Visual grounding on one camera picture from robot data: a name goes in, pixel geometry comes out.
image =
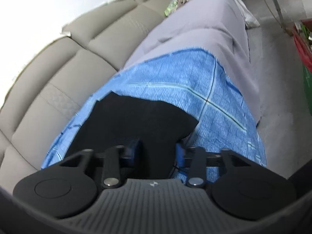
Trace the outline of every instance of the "white wall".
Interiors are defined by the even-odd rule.
[[[107,0],[0,0],[0,106],[8,85],[64,24]]]

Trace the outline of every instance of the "round black cover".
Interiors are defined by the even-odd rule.
[[[233,216],[257,220],[296,200],[293,185],[265,168],[231,168],[212,185],[212,197]]]
[[[22,179],[13,196],[55,218],[86,210],[97,197],[94,181],[79,168],[47,168]]]

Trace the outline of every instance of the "blue blanket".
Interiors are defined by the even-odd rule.
[[[202,146],[209,152],[229,148],[266,166],[264,146],[243,96],[210,52],[188,48],[147,60],[114,75],[89,97],[54,140],[42,168],[64,158],[95,102],[110,91],[165,101],[194,116],[199,123],[185,139],[188,146]],[[177,177],[185,180],[183,174]],[[217,169],[207,168],[207,179],[213,182],[217,178]]]

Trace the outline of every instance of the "folded black garment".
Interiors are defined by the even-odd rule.
[[[163,101],[151,101],[109,93],[97,101],[82,125],[66,157],[83,149],[95,153],[122,145],[129,138],[143,144],[142,161],[146,179],[164,179],[175,160],[175,144],[187,137],[198,121],[180,108]]]

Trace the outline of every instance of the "green box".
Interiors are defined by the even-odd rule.
[[[307,98],[310,114],[312,115],[312,73],[303,64],[302,68],[305,97]]]

